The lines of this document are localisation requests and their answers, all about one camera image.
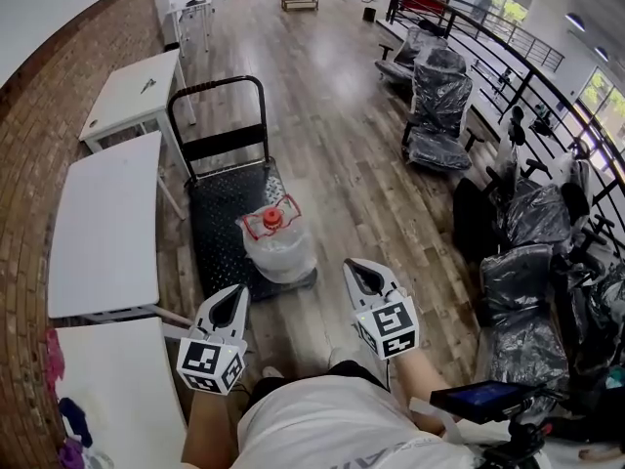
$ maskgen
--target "red cap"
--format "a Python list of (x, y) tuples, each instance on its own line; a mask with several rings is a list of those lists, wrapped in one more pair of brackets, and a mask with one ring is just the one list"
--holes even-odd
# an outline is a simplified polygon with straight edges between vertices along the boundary
[(282, 224), (282, 214), (276, 207), (270, 207), (263, 212), (263, 225), (268, 230), (276, 230)]

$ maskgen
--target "brick wall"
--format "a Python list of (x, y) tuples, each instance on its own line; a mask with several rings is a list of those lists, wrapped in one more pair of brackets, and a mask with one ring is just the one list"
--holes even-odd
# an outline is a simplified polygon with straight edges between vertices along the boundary
[(77, 138), (108, 75), (161, 49), (154, 0), (102, 0), (59, 30), (0, 89), (3, 469), (58, 467), (63, 425), (44, 377), (55, 213), (67, 167), (86, 154)]

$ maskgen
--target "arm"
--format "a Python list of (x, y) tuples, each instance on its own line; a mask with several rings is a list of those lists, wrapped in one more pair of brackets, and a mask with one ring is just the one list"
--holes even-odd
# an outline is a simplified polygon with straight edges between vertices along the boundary
[(226, 398), (195, 393), (182, 461), (198, 469), (228, 469), (234, 454)]
[[(421, 349), (413, 349), (395, 358), (397, 378), (404, 395), (410, 401), (418, 398), (430, 402), (430, 394), (440, 389), (449, 389), (449, 385), (432, 365)], [(442, 422), (430, 415), (412, 413), (412, 420), (422, 431), (441, 435), (444, 431)]]

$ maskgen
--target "folding table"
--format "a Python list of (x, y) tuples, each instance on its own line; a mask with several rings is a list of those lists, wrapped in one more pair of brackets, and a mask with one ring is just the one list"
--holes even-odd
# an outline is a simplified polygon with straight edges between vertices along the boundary
[[(78, 139), (92, 152), (97, 152), (102, 150), (100, 139), (156, 120), (174, 163), (186, 180), (189, 177), (187, 167), (167, 116), (167, 102), (174, 75), (179, 89), (187, 87), (179, 54), (179, 49), (158, 54), (111, 73), (91, 108)], [(190, 98), (186, 99), (186, 108), (190, 123), (195, 123)]]
[(184, 15), (188, 12), (199, 11), (202, 19), (202, 31), (204, 34), (204, 49), (208, 52), (209, 16), (212, 14), (213, 0), (189, 0), (189, 2), (177, 2), (171, 4), (171, 9), (168, 14), (172, 15), (174, 32), (176, 33), (177, 39), (178, 37), (183, 36), (180, 30), (180, 14)]
[[(50, 318), (103, 321), (158, 314), (192, 324), (157, 306), (160, 142), (161, 134), (153, 132), (69, 167), (50, 254)], [(164, 184), (161, 189), (178, 208)]]
[[(120, 469), (180, 467), (187, 427), (161, 320), (59, 328), (57, 334), (65, 364), (57, 398), (85, 412), (89, 452)], [(79, 434), (63, 423), (68, 435)]]

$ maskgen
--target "cart handle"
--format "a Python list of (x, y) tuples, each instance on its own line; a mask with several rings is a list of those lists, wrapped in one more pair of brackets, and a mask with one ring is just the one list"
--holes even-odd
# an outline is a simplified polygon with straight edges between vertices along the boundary
[[(191, 94), (197, 94), (198, 92), (204, 92), (205, 90), (215, 89), (216, 87), (220, 87), (222, 85), (229, 85), (230, 83), (250, 81), (254, 85), (256, 85), (256, 89), (258, 91), (258, 99), (259, 104), (261, 106), (261, 124), (263, 125), (263, 130), (265, 131), (265, 140), (263, 141), (263, 150), (265, 152), (265, 162), (270, 162), (270, 150), (269, 144), (267, 141), (267, 113), (265, 108), (265, 89), (263, 88), (263, 84), (261, 80), (259, 80), (256, 76), (252, 76), (249, 74), (233, 76), (232, 78), (224, 78), (223, 80), (211, 80), (210, 82), (200, 83), (198, 85), (191, 85), (190, 87), (186, 87), (186, 89), (181, 89), (176, 92), (172, 98), (167, 103), (167, 115), (169, 116), (169, 121), (172, 125), (172, 129), (174, 131), (174, 137), (176, 138), (176, 142), (178, 143), (179, 148), (183, 149), (183, 139), (180, 135), (180, 129), (178, 128), (178, 123), (176, 122), (176, 117), (174, 116), (174, 102), (180, 98), (190, 96)], [(191, 176), (194, 176), (195, 173), (191, 168), (190, 162), (185, 158), (185, 153), (183, 153), (183, 158), (185, 160), (185, 165)]]

